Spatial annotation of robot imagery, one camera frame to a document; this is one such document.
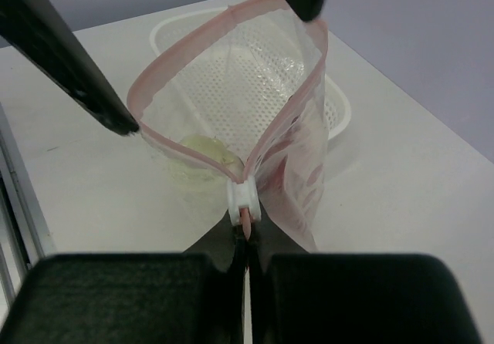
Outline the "green toy leek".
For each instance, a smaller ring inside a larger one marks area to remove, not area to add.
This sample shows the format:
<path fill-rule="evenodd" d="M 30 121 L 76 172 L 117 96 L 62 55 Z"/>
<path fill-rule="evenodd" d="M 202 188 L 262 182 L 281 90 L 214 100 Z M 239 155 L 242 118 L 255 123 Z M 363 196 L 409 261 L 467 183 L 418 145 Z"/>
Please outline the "green toy leek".
<path fill-rule="evenodd" d="M 222 187 L 227 176 L 218 169 L 227 170 L 236 178 L 242 176 L 242 160 L 215 137 L 198 133 L 186 136 L 180 145 L 193 151 L 193 157 L 170 159 L 168 170 L 174 182 L 187 190 L 204 190 Z"/>

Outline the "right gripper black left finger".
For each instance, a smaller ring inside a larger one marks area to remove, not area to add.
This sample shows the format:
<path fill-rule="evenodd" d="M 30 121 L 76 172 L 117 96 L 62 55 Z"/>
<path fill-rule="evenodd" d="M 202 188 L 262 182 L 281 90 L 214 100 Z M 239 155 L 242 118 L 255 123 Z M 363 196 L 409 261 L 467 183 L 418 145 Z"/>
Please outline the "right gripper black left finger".
<path fill-rule="evenodd" d="M 59 254 L 28 273 L 3 343 L 241 343 L 246 240 L 223 217 L 186 251 Z"/>

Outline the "clear zip top bag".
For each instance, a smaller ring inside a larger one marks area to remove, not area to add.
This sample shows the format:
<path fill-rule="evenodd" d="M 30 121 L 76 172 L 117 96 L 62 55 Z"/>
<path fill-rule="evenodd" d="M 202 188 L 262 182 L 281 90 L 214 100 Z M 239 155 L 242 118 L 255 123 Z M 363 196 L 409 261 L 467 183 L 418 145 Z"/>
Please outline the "clear zip top bag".
<path fill-rule="evenodd" d="M 247 0 L 160 22 L 127 107 L 172 197 L 203 229 L 269 218 L 307 251 L 324 191 L 328 35 L 285 0 Z"/>

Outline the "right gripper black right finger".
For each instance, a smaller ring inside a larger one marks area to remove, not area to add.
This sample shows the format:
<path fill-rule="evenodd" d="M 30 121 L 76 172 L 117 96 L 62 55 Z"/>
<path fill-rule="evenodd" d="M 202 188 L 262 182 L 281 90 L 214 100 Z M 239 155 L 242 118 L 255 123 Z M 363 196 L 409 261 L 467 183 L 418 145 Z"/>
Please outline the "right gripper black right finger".
<path fill-rule="evenodd" d="M 427 254 L 309 253 L 247 220 L 255 343 L 479 343 L 455 276 Z"/>

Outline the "white plastic basket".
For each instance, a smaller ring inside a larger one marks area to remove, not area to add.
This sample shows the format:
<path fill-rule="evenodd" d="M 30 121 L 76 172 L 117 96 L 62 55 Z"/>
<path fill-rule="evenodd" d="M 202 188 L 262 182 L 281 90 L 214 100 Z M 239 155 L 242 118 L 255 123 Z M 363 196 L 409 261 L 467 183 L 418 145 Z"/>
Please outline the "white plastic basket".
<path fill-rule="evenodd" d="M 144 109 L 143 137 L 159 150 L 191 134 L 215 137 L 246 159 L 270 123 L 309 77 L 311 107 L 329 138 L 351 118 L 350 103 L 321 64 L 324 26 L 278 9 L 236 22 L 161 87 Z"/>

